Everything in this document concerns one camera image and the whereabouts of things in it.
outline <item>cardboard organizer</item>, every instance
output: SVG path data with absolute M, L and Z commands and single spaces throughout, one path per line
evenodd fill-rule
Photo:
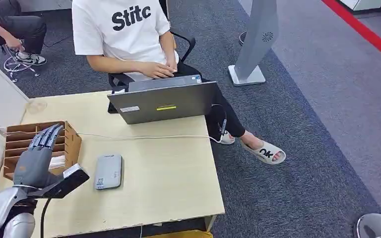
M 76 164 L 78 162 L 82 139 L 67 121 L 13 125 L 7 128 L 7 132 L 14 133 L 9 133 L 6 136 L 3 176 L 12 180 L 18 159 L 21 153 L 27 150 L 33 137 L 42 130 L 58 123 L 62 124 L 64 129 L 59 132 L 53 148 L 52 157 L 65 155 L 65 167 L 55 168 L 50 170 L 50 172 L 59 175 Z

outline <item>desk leg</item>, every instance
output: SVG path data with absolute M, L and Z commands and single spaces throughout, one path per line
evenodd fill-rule
M 212 225 L 214 225 L 216 218 L 217 218 L 217 215 L 205 217 L 205 227 L 206 227 L 207 232 L 209 232 L 211 230 Z

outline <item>robotic finger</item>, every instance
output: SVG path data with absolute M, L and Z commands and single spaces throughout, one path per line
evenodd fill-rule
M 52 125 L 51 127 L 46 128 L 43 131 L 43 134 L 41 135 L 41 139 L 40 139 L 38 146 L 39 147 L 45 147 L 48 144 L 49 140 L 52 138 L 53 133 L 55 131 L 57 131 L 57 133 L 59 133 L 61 128 L 63 128 L 63 126 L 60 124 L 55 124 L 55 125 Z
M 51 150 L 53 150 L 53 147 L 56 143 L 56 138 L 58 137 L 59 135 L 59 132 L 64 128 L 63 125 L 60 125 L 59 127 L 56 127 L 52 134 L 49 136 L 46 144 L 44 145 L 46 148 L 50 148 Z
M 31 141 L 30 145 L 28 146 L 28 150 L 32 150 L 33 148 L 37 147 L 39 145 L 40 139 L 43 135 L 43 131 L 38 133 L 34 136 L 33 140 Z

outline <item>black pants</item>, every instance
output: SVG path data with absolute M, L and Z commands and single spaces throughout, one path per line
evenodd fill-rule
M 175 73 L 175 76 L 186 76 L 194 74 L 199 74 L 202 76 L 202 74 L 195 68 L 190 67 L 189 65 L 186 65 L 181 61 L 178 63 L 178 71 Z M 222 107 L 212 107 L 211 112 L 208 115 L 205 115 L 205 120 L 208 127 L 208 134 L 217 140 L 220 139 L 219 125 L 223 124 L 225 110 L 227 113 L 226 130 L 234 137 L 241 137 L 246 130 L 240 123 L 239 118 L 237 118 L 237 115 L 234 112 L 233 108 L 231 107 L 229 102 L 227 102 L 227 99 L 224 98 L 219 88 L 217 88 L 217 90 L 213 93 L 213 104 L 220 104 L 222 105 Z
M 19 16 L 21 7 L 17 0 L 0 0 L 0 26 L 11 35 L 24 40 L 25 52 L 40 54 L 46 35 L 44 19 L 38 16 Z M 0 45 L 5 40 L 0 36 Z

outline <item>light wood tabletop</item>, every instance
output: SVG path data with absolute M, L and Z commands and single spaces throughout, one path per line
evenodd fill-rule
M 64 199 L 53 199 L 45 218 L 45 237 L 68 236 L 205 217 L 210 229 L 225 212 L 208 138 L 120 140 L 103 136 L 208 135 L 204 116 L 127 125 L 107 113 L 110 92 L 38 98 L 39 113 L 27 110 L 22 123 L 66 120 L 82 137 L 78 162 L 90 179 Z M 97 157 L 119 153 L 124 160 L 122 185 L 94 189 Z M 12 181 L 0 178 L 0 190 Z M 45 200 L 35 210 L 40 216 Z

